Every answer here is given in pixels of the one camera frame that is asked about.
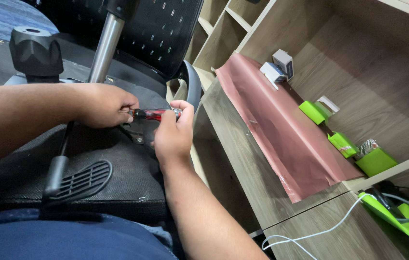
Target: pink paper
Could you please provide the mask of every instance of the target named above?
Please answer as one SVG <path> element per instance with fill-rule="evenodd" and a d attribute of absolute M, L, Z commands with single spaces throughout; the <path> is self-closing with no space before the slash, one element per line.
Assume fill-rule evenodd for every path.
<path fill-rule="evenodd" d="M 281 85 L 275 90 L 260 67 L 236 53 L 215 72 L 292 203 L 362 176 Z"/>

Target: black mesh backrest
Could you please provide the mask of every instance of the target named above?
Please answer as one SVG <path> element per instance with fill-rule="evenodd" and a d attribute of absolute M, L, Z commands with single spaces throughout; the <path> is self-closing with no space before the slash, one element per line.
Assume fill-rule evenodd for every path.
<path fill-rule="evenodd" d="M 35 1 L 26 2 L 35 6 Z M 141 0 L 135 18 L 126 21 L 118 49 L 149 65 L 166 78 L 173 76 L 190 44 L 202 2 Z M 100 38 L 107 15 L 102 0 L 47 0 L 40 3 L 36 8 L 61 33 Z"/>

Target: floor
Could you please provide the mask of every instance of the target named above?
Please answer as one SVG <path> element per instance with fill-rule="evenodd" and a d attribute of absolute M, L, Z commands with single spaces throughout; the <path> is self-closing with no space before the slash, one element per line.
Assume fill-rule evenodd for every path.
<path fill-rule="evenodd" d="M 20 0 L 0 0 L 0 39 L 9 40 L 16 26 L 30 26 L 58 33 L 53 23 L 29 4 Z"/>

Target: small box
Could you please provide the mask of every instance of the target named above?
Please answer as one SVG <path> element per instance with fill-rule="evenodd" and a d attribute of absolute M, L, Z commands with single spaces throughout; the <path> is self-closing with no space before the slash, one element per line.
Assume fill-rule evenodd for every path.
<path fill-rule="evenodd" d="M 272 82 L 282 82 L 286 79 L 286 75 L 272 62 L 264 63 L 259 70 Z"/>
<path fill-rule="evenodd" d="M 328 135 L 328 140 L 345 157 L 349 158 L 358 153 L 357 146 L 348 139 L 343 133 L 333 132 L 334 135 Z"/>
<path fill-rule="evenodd" d="M 273 63 L 279 67 L 283 74 L 286 75 L 286 81 L 289 81 L 294 76 L 293 70 L 293 58 L 288 55 L 284 50 L 277 50 L 276 53 L 272 55 Z"/>
<path fill-rule="evenodd" d="M 375 176 L 387 169 L 393 168 L 398 163 L 380 147 L 367 153 L 355 162 L 368 177 Z"/>
<path fill-rule="evenodd" d="M 322 96 L 315 103 L 320 109 L 328 115 L 328 117 L 336 114 L 340 110 L 333 102 L 331 102 L 327 97 Z"/>
<path fill-rule="evenodd" d="M 316 104 L 306 100 L 302 104 L 299 105 L 299 109 L 301 109 L 304 114 L 306 114 L 314 123 L 320 124 L 321 122 L 325 121 L 325 124 L 328 122 L 328 116 L 325 112 L 322 111 Z"/>

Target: forearm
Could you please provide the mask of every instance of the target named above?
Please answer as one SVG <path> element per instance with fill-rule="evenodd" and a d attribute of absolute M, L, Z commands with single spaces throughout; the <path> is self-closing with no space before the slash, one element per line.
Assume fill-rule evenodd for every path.
<path fill-rule="evenodd" d="M 0 158 L 46 130 L 78 116 L 72 87 L 63 84 L 0 86 Z"/>
<path fill-rule="evenodd" d="M 191 259 L 267 259 L 191 165 L 172 165 L 162 170 L 167 202 Z"/>

